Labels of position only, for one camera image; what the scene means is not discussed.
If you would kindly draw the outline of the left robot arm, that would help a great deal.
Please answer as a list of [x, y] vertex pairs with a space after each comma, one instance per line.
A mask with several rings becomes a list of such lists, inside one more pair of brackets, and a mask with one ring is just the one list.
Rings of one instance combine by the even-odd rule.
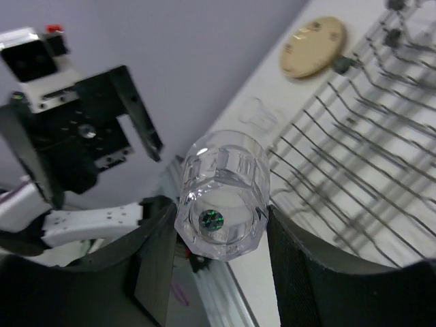
[[17, 188], [1, 195], [1, 247], [36, 257], [67, 243], [118, 238], [143, 218], [139, 203], [69, 211], [68, 192], [83, 194], [99, 176], [134, 151], [120, 116], [128, 116], [146, 154], [161, 159], [163, 143], [124, 66], [55, 91], [34, 113], [22, 92], [1, 107], [1, 136], [25, 171]]

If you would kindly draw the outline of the clear glass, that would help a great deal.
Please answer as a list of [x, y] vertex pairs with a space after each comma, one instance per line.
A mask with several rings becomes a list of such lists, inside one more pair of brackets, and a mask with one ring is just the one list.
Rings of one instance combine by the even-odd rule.
[[174, 227], [192, 253], [230, 261], [257, 249], [269, 201], [266, 151], [244, 133], [214, 131], [185, 158]]
[[265, 102], [259, 97], [249, 97], [240, 106], [238, 120], [254, 130], [266, 134], [273, 131], [283, 117], [280, 107]]

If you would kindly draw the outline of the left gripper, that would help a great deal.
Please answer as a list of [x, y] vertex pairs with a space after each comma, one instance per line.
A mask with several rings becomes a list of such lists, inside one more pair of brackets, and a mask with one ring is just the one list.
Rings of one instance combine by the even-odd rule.
[[161, 161], [163, 143], [128, 67], [118, 66], [73, 87], [74, 99], [33, 114], [13, 95], [1, 107], [1, 135], [49, 205], [63, 206], [65, 192], [82, 194], [99, 175], [122, 163], [132, 147], [118, 118], [128, 114], [147, 155]]

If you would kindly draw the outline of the small cream plate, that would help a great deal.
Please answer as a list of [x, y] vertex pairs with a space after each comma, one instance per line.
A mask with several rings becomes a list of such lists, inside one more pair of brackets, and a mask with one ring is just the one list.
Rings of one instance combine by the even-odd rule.
[[336, 17], [318, 17], [301, 26], [284, 43], [279, 67], [288, 78], [302, 79], [327, 68], [347, 40], [345, 25]]

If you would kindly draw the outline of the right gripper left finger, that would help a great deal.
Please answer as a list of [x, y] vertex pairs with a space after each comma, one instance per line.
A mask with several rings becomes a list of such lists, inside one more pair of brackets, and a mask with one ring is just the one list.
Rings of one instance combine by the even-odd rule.
[[144, 222], [66, 267], [1, 256], [2, 326], [165, 326], [176, 205], [142, 201]]

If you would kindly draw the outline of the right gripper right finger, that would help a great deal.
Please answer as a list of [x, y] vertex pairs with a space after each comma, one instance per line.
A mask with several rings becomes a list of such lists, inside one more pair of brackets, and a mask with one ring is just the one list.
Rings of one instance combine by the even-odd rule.
[[391, 268], [358, 258], [269, 207], [282, 326], [434, 326], [435, 261]]

